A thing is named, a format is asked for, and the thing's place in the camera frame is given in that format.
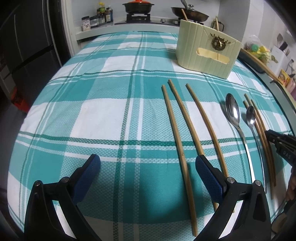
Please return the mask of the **person's left hand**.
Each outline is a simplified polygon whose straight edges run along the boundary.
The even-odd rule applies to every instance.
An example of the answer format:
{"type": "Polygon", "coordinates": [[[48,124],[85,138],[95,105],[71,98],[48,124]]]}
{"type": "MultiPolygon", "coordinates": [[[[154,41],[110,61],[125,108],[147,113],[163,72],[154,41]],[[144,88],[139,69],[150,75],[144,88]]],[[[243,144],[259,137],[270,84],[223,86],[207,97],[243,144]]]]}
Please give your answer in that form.
{"type": "Polygon", "coordinates": [[[296,188],[296,175],[295,175],[295,172],[292,170],[292,173],[288,182],[286,196],[285,196],[286,201],[295,199],[295,188],[296,188]]]}

